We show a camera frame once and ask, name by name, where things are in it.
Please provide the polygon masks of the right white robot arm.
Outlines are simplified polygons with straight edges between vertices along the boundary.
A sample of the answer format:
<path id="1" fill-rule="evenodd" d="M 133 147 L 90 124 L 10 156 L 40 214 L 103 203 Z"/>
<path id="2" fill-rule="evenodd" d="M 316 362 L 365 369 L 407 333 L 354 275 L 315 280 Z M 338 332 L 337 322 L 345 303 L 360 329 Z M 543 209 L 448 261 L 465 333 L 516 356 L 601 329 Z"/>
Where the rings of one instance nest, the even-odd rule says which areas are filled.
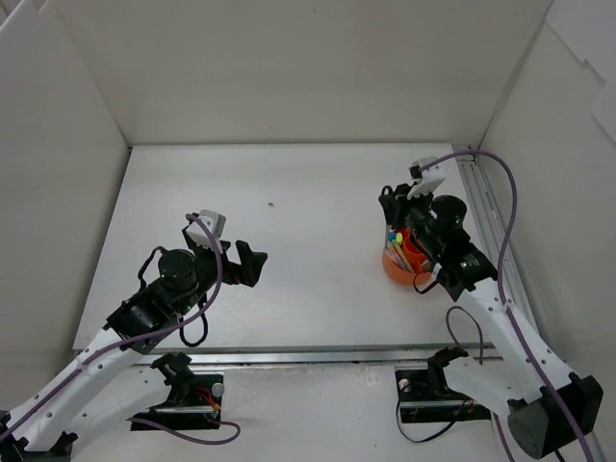
<path id="1" fill-rule="evenodd" d="M 428 361 L 428 390 L 472 398 L 506 424 L 518 446 L 541 459 L 586 437 L 594 429 L 603 389 L 581 377 L 544 342 L 500 287 L 496 267 L 463 228 L 466 204 L 451 195 L 414 195 L 408 185 L 386 186 L 378 201 L 386 223 L 407 230 L 412 244 L 433 267 L 434 284 L 454 306 L 469 313 L 498 351 L 508 372 L 488 372 L 460 347 L 448 347 Z"/>

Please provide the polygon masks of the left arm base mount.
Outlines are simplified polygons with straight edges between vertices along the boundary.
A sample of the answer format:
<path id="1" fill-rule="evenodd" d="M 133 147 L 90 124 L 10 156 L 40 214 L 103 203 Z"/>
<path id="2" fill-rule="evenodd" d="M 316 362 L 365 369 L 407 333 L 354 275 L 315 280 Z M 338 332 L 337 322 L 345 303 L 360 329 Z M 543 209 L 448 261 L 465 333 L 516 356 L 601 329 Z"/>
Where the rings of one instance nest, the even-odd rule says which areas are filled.
<path id="1" fill-rule="evenodd" d="M 150 424 L 174 431 L 219 429 L 223 376 L 217 372 L 195 373 L 191 361 L 187 354 L 173 352 L 149 366 L 163 375 L 168 391 L 160 404 L 134 416 L 145 423 L 131 423 L 131 431 L 159 431 Z"/>

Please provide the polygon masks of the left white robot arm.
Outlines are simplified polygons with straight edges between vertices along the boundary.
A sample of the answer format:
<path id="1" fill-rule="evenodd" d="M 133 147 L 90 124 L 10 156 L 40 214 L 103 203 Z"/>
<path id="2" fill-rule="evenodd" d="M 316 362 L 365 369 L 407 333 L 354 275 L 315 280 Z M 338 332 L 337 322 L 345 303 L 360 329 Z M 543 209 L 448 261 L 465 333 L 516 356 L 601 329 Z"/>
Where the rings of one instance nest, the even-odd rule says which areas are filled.
<path id="1" fill-rule="evenodd" d="M 268 259 L 237 241 L 240 260 L 226 256 L 230 244 L 210 232 L 182 231 L 184 249 L 156 247 L 149 256 L 159 276 L 106 319 L 90 344 L 32 398 L 1 414 L 4 461 L 68 461 L 121 422 L 166 401 L 184 402 L 193 390 L 190 358 L 167 353 L 136 368 L 164 338 L 182 329 L 193 307 L 199 316 L 221 285 L 253 287 Z"/>

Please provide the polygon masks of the pale yellow pen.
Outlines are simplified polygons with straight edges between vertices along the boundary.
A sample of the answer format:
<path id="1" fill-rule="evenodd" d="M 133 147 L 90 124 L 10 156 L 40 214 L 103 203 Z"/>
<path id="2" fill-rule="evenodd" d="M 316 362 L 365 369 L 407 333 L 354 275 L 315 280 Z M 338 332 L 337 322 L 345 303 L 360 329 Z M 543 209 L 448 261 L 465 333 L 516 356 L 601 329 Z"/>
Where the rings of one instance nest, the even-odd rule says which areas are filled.
<path id="1" fill-rule="evenodd" d="M 396 252 L 398 253 L 401 261 L 403 262 L 403 264 L 405 265 L 406 269 L 409 272 L 415 272 L 412 265 L 410 264 L 410 262 L 408 261 L 408 259 L 406 258 L 402 248 L 400 247 L 400 245 L 397 242 L 393 242 L 393 246 L 396 250 Z"/>

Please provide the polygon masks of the purple pen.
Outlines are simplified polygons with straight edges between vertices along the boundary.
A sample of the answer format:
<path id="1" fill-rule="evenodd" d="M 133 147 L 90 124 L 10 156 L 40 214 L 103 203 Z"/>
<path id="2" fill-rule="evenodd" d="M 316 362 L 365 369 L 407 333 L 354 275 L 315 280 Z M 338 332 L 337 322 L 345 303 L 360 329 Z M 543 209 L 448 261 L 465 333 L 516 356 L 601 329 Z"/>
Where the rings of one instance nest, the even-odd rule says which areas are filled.
<path id="1" fill-rule="evenodd" d="M 406 266 L 404 265 L 403 261 L 400 259 L 398 253 L 395 250 L 386 248 L 387 254 L 389 256 L 389 258 L 402 270 L 406 270 Z"/>

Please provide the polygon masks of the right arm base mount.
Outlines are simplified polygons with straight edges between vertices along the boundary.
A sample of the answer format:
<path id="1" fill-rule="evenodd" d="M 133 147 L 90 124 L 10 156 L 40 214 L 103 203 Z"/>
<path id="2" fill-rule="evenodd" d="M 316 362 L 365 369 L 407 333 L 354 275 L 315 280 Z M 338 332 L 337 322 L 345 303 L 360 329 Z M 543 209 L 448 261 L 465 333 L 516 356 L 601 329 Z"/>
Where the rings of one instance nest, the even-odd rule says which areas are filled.
<path id="1" fill-rule="evenodd" d="M 412 444 L 427 444 L 444 436 L 455 424 L 488 421 L 490 411 L 473 398 L 449 388 L 444 367 L 453 359 L 469 359 L 464 349 L 455 346 L 437 351 L 427 359 L 422 369 L 395 371 L 398 398 L 395 416 L 398 431 Z M 405 424 L 436 424 L 444 426 L 430 436 L 415 438 L 405 430 Z"/>

